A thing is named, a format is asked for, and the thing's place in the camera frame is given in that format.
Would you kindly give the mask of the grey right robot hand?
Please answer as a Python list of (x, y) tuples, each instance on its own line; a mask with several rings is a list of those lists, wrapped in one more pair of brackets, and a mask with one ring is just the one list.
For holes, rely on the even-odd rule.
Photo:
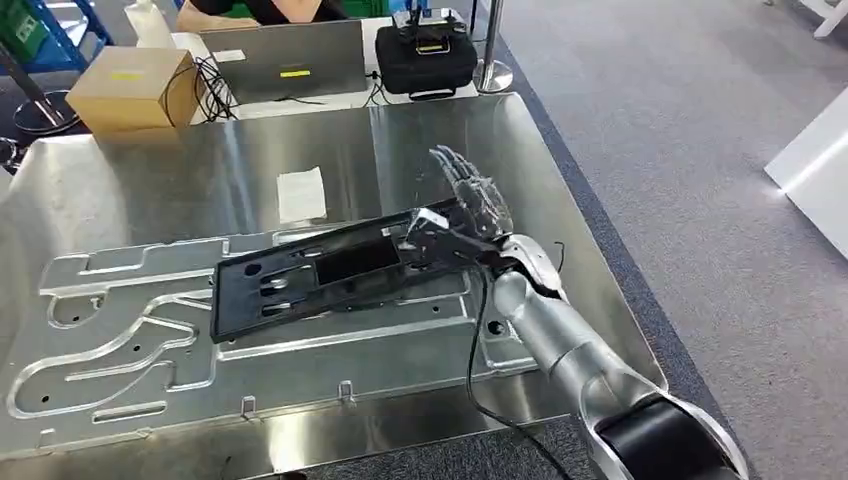
[(447, 179), (458, 206), (448, 217), (444, 241), (460, 258), (494, 266), (502, 244), (514, 231), (510, 210), (491, 177), (463, 155), (445, 145), (429, 149)]

